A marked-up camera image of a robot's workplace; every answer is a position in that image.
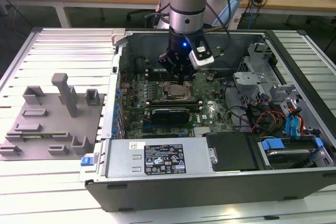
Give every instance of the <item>gray plastic post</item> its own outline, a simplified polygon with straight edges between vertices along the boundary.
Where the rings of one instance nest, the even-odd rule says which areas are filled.
[[[71,148],[77,155],[82,155],[85,153],[88,153],[91,149],[91,144],[88,140],[87,136],[84,136],[84,140],[82,143],[78,141],[76,136],[73,136],[72,142],[71,142]]]
[[[0,146],[0,154],[3,156],[19,156],[21,151],[16,145]]]
[[[50,144],[48,152],[51,155],[68,155],[69,149],[65,146],[65,144]]]
[[[28,86],[22,96],[29,105],[41,105],[37,97],[45,95],[40,86]]]
[[[65,135],[52,135],[52,139],[55,141],[72,141],[72,136],[69,132],[66,132]]]
[[[25,139],[21,137],[20,135],[6,135],[5,138],[9,142],[24,142]]]
[[[59,90],[59,93],[62,96],[62,100],[67,107],[69,114],[72,118],[77,117],[77,106],[76,101],[74,100],[73,94],[71,94],[70,88],[67,84],[68,75],[66,73],[55,73],[51,82]]]
[[[97,89],[88,89],[85,93],[85,100],[88,106],[99,106],[100,98]]]

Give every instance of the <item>wire on table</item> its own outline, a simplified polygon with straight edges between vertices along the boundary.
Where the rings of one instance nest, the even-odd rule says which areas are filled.
[[[336,36],[329,42],[329,44],[326,46],[325,50],[323,52],[327,52],[327,50],[329,49],[329,47],[331,46],[331,44],[334,42],[334,40],[336,40]]]
[[[7,1],[11,6],[12,8],[14,8],[15,11],[17,11],[17,13],[20,14],[20,16],[27,22],[27,24],[33,28],[34,26],[31,24],[31,22],[29,22],[29,20],[9,1],[9,0],[5,0]]]

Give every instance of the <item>blue drive bracket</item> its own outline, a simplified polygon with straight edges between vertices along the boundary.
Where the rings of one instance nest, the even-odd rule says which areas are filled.
[[[316,143],[318,149],[320,149],[320,148],[323,147],[323,142],[322,142],[321,138],[316,137],[316,138],[315,138],[315,143]]]
[[[294,136],[296,139],[300,139],[300,137],[296,133],[296,128],[298,127],[298,124],[299,124],[299,119],[297,117],[295,117],[293,119],[293,124],[292,124],[292,129],[291,129],[290,135]]]

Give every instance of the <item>power supply label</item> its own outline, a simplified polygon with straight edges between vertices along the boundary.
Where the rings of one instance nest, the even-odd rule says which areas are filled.
[[[144,161],[147,175],[186,173],[182,144],[145,145]]]

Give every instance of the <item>blue latch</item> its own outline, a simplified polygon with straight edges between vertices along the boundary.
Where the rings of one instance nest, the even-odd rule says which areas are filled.
[[[90,166],[93,165],[93,157],[82,157],[80,159],[81,166]]]
[[[261,142],[264,150],[284,149],[285,146],[280,138],[267,138]]]
[[[315,142],[316,142],[318,148],[322,148],[323,147],[323,142],[322,142],[321,138],[316,137],[315,138]]]

